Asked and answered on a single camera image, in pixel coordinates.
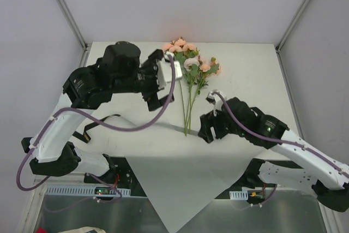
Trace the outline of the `white wrapping paper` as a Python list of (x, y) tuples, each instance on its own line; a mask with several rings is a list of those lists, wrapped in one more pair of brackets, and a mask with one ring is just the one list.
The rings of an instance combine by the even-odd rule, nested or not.
[(236, 135), (211, 143), (185, 135), (182, 118), (163, 115), (140, 132), (109, 133), (169, 232), (177, 232), (236, 182), (261, 150)]

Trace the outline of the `aluminium front rail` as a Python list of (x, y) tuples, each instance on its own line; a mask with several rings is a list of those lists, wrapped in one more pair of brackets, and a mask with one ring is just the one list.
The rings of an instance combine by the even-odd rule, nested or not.
[(53, 184), (53, 185), (82, 185), (84, 184), (84, 175), (66, 175), (62, 177), (50, 177), (46, 181), (44, 181), (44, 176), (37, 175), (34, 179), (33, 185), (36, 186), (40, 182), (44, 182), (44, 184)]

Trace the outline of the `black ribbon gold lettering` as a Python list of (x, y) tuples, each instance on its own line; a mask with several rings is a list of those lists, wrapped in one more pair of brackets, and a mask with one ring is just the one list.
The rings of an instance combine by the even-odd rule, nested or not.
[[(131, 124), (132, 126), (135, 126), (135, 124), (133, 122), (131, 122), (130, 120), (128, 120), (125, 117), (121, 116), (120, 114), (108, 115), (108, 116), (106, 116), (104, 118), (101, 118), (99, 121), (105, 122), (109, 118), (117, 118), (119, 120), (124, 120), (127, 123)], [(91, 139), (92, 139), (91, 136), (88, 134), (88, 131), (93, 129), (93, 128), (95, 128), (95, 127), (97, 127), (97, 126), (99, 126), (99, 123), (96, 123), (96, 122), (92, 122), (90, 124), (87, 124), (87, 125), (85, 125), (82, 133), (79, 133), (79, 132), (75, 131), (73, 133), (73, 137), (75, 137), (78, 140), (88, 144), (91, 141)], [(163, 128), (167, 128), (167, 129), (173, 129), (173, 130), (175, 130), (177, 132), (184, 133), (184, 128), (179, 127), (179, 126), (174, 126), (174, 125), (171, 125), (171, 124), (167, 124), (167, 123), (164, 123), (164, 122), (156, 122), (155, 124), (153, 124), (153, 126), (159, 126), (159, 127), (163, 127)]]

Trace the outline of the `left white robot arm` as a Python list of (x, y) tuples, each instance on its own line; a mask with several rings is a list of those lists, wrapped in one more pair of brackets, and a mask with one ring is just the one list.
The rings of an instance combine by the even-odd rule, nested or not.
[(107, 46), (94, 64), (74, 70), (63, 85), (53, 114), (33, 138), (22, 146), (33, 159), (29, 165), (35, 175), (61, 177), (71, 172), (92, 173), (102, 183), (115, 178), (115, 166), (103, 153), (78, 150), (70, 138), (79, 125), (113, 94), (139, 93), (149, 111), (163, 112), (174, 100), (172, 93), (158, 98), (158, 92), (182, 77), (179, 62), (169, 51), (156, 49), (140, 62), (141, 50), (127, 41)]

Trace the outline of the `left aluminium frame post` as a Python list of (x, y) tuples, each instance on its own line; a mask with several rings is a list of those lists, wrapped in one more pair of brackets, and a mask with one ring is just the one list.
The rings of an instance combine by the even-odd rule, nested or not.
[(83, 51), (86, 51), (88, 48), (88, 43), (85, 41), (67, 3), (65, 0), (56, 0), (66, 22), (68, 23), (73, 35), (75, 36), (77, 42), (82, 47)]

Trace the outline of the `red object at bottom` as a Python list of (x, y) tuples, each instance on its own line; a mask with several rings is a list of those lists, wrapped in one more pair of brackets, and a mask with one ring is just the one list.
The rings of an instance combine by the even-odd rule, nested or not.
[(43, 228), (38, 228), (35, 233), (47, 233), (47, 231)]

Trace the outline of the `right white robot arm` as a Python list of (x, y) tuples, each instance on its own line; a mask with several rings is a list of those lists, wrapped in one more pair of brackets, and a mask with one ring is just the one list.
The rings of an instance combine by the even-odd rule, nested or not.
[(348, 165), (319, 151), (274, 116), (219, 92), (206, 97), (214, 109), (200, 117), (198, 136), (205, 142), (238, 135), (254, 146), (271, 150), (286, 160), (254, 158), (234, 184), (250, 189), (285, 186), (314, 196), (333, 211), (348, 211)]

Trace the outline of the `right aluminium frame post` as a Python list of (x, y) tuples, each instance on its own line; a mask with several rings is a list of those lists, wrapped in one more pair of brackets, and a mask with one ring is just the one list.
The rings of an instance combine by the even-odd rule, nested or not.
[(306, 9), (308, 8), (309, 4), (312, 0), (302, 0), (300, 6), (298, 7), (297, 11), (295, 12), (294, 16), (292, 17), (292, 20), (290, 21), (289, 25), (286, 28), (286, 31), (282, 35), (280, 41), (275, 46), (276, 53), (280, 53), (284, 45), (286, 44), (288, 38), (290, 37), (291, 33), (295, 29), (296, 25), (302, 18), (303, 14), (305, 13)]

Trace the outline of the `pink flower bouquet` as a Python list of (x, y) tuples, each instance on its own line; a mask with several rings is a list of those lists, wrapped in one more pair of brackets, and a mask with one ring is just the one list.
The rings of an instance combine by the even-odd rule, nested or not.
[(221, 65), (215, 57), (211, 57), (209, 60), (203, 58), (199, 49), (183, 38), (164, 44), (162, 50), (174, 54), (175, 60), (180, 64), (188, 88), (187, 101), (184, 101), (183, 87), (180, 87), (180, 94), (183, 107), (184, 134), (189, 135), (192, 109), (196, 98), (201, 94), (201, 90), (208, 86), (209, 77), (220, 74)]

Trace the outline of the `beige cloth bag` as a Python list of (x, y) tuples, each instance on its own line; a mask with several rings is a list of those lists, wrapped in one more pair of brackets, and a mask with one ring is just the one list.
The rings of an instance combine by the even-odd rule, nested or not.
[(64, 233), (106, 233), (105, 230), (90, 226), (64, 231)]

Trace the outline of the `aluminium frame post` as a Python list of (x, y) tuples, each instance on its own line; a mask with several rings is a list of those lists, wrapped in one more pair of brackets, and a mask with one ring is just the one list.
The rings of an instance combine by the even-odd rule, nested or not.
[(56, 0), (66, 22), (68, 23), (73, 35), (75, 36), (77, 42), (82, 47), (83, 51), (86, 51), (88, 48), (88, 43), (85, 41), (67, 3), (65, 0)]
[(286, 31), (282, 35), (280, 41), (275, 46), (276, 53), (280, 53), (284, 45), (286, 44), (288, 38), (290, 37), (291, 33), (295, 29), (296, 25), (302, 18), (303, 14), (305, 13), (306, 9), (308, 8), (309, 4), (312, 0), (302, 0), (300, 6), (298, 7), (297, 11), (295, 12), (294, 16), (292, 17), (292, 20), (290, 21), (289, 25), (286, 28)]

